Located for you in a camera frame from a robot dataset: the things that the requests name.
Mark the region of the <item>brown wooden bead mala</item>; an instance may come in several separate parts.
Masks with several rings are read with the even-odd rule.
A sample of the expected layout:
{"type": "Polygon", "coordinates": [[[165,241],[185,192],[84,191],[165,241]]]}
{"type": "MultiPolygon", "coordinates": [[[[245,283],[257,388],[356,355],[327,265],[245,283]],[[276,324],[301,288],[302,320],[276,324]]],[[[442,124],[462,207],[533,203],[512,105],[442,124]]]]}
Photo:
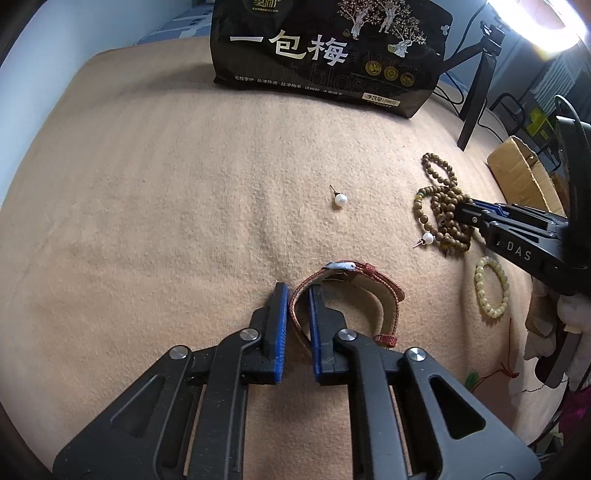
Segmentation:
{"type": "Polygon", "coordinates": [[[448,161],[435,153],[426,153],[422,155],[421,165],[432,184],[417,191],[413,201],[414,216],[423,234],[429,231],[436,237],[432,245],[444,256],[463,254],[471,247],[474,228],[457,219],[457,207],[464,202],[471,203],[472,198],[459,187],[457,175],[448,161]]]}

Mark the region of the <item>white pearl earring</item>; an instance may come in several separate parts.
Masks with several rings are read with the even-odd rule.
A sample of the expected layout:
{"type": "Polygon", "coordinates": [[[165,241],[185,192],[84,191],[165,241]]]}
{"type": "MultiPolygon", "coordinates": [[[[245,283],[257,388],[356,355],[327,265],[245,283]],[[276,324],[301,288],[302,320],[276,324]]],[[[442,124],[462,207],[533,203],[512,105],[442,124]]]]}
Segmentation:
{"type": "Polygon", "coordinates": [[[421,239],[414,245],[414,248],[432,245],[436,237],[429,231],[425,232],[421,239]]]}
{"type": "Polygon", "coordinates": [[[330,186],[332,192],[332,205],[334,205],[335,209],[342,209],[346,207],[349,203],[349,197],[346,196],[345,193],[339,192],[335,190],[334,186],[330,186]]]}

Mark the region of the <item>red leather strap watch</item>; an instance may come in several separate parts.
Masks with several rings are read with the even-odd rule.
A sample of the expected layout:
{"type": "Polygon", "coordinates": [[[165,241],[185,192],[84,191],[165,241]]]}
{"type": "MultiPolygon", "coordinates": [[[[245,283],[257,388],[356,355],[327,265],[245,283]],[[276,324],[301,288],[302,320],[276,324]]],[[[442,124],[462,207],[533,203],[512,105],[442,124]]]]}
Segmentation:
{"type": "Polygon", "coordinates": [[[303,326],[298,317],[301,308],[297,307],[297,303],[313,286],[328,287],[329,299],[337,301],[339,306],[348,305],[359,315],[363,307],[368,307],[365,318],[370,323],[374,342],[385,349],[397,346],[401,303],[406,298],[402,287],[370,263],[339,260],[325,264],[309,275],[290,294],[287,309],[291,326],[308,353],[311,353],[311,321],[308,320],[307,327],[303,326]]]}

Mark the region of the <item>brown cardboard box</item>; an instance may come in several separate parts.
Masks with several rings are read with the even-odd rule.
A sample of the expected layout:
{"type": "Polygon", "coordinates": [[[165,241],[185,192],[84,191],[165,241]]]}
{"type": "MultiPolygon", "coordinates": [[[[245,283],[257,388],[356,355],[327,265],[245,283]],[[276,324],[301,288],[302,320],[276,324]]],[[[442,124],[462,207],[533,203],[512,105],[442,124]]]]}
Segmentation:
{"type": "Polygon", "coordinates": [[[487,164],[509,204],[566,216],[546,168],[520,138],[510,136],[488,156],[487,164]]]}

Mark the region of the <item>yellow box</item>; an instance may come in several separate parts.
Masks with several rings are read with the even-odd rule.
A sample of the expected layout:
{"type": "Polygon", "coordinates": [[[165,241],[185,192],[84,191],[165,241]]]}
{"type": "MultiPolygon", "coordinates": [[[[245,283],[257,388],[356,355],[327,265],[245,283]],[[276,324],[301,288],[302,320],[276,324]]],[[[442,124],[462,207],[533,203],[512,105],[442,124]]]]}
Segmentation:
{"type": "Polygon", "coordinates": [[[526,127],[531,137],[540,136],[544,140],[549,140],[554,133],[554,128],[548,119],[548,116],[540,109],[534,108],[529,113],[530,124],[526,127]]]}

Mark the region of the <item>black metal rack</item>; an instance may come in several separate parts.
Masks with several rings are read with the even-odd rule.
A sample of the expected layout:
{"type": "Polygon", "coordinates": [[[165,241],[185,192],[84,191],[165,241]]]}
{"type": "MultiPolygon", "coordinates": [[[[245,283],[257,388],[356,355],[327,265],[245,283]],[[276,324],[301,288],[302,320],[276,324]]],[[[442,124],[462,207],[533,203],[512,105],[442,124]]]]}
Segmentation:
{"type": "Polygon", "coordinates": [[[509,136],[530,138],[527,130],[529,115],[524,105],[511,93],[500,94],[490,110],[497,115],[509,136]]]}

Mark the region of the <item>black mini tripod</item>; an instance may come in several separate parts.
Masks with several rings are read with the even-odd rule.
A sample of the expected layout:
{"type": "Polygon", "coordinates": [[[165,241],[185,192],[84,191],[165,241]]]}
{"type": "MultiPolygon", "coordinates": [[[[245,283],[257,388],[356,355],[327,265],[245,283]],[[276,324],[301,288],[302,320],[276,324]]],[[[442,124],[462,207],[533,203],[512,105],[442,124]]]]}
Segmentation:
{"type": "Polygon", "coordinates": [[[440,74],[448,73],[467,60],[476,56],[480,57],[474,79],[459,114],[464,124],[457,140],[457,146],[462,151],[466,149],[480,114],[484,109],[485,100],[497,66],[497,59],[501,54],[502,44],[506,36],[503,22],[499,17],[496,17],[495,23],[492,24],[482,21],[481,30],[483,36],[477,44],[453,54],[443,62],[440,70],[440,74]]]}

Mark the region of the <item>black plum snack bag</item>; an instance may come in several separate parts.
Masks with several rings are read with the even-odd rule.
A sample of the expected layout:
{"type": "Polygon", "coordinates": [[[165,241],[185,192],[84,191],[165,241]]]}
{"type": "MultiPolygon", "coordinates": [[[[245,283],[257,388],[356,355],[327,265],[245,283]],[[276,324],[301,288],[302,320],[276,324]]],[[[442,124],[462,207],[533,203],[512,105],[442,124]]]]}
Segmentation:
{"type": "Polygon", "coordinates": [[[410,119],[435,90],[452,23],[433,1],[217,1],[215,80],[370,104],[410,119]]]}

